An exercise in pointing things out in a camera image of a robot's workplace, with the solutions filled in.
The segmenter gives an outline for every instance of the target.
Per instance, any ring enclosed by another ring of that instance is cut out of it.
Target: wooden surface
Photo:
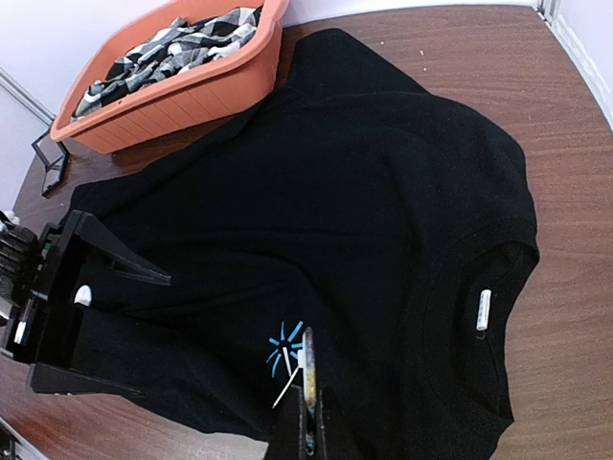
[[[613,458],[613,135],[578,71],[530,9],[448,7],[289,29],[281,74],[296,39],[326,27],[345,29],[432,92],[480,110],[526,150],[542,262],[509,324],[516,423],[495,458]],[[113,158],[76,149],[68,184],[50,200],[37,196],[35,164],[18,214],[39,229],[64,213],[75,185],[133,173],[204,129]],[[263,444],[199,434],[119,398],[29,394],[25,375],[0,361],[0,415],[51,458],[262,457]]]

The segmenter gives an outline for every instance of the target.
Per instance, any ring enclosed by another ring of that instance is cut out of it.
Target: black object on floor
[[[523,152],[347,34],[301,40],[285,88],[72,206],[172,276],[81,276],[99,308],[75,364],[145,408],[268,439],[310,326],[365,458],[486,459],[512,422],[506,322],[538,260]]]
[[[55,142],[49,137],[49,130],[32,142],[32,147],[45,167],[45,178],[40,194],[48,196],[63,183],[70,161],[70,153],[63,143]]]

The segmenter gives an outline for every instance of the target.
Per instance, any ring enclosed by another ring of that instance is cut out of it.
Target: plaid clothing
[[[191,26],[185,19],[175,19],[168,28],[118,58],[106,81],[97,80],[85,91],[73,120],[150,84],[230,56],[253,38],[260,15],[261,7],[236,8]]]

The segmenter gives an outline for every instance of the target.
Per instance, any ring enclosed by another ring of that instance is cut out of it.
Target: orange laundry basket
[[[262,5],[253,38],[234,54],[159,81],[71,122],[83,93],[104,80],[116,58],[145,42],[177,17],[196,22],[237,7]],[[74,139],[112,153],[186,127],[239,113],[275,85],[283,15],[289,0],[175,0],[114,34],[81,71],[51,128],[54,141]]]

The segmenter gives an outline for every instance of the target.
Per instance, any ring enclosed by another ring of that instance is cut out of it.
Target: clothing label
[[[482,290],[479,297],[479,312],[477,313],[477,331],[485,331],[488,328],[490,299],[491,290]]]

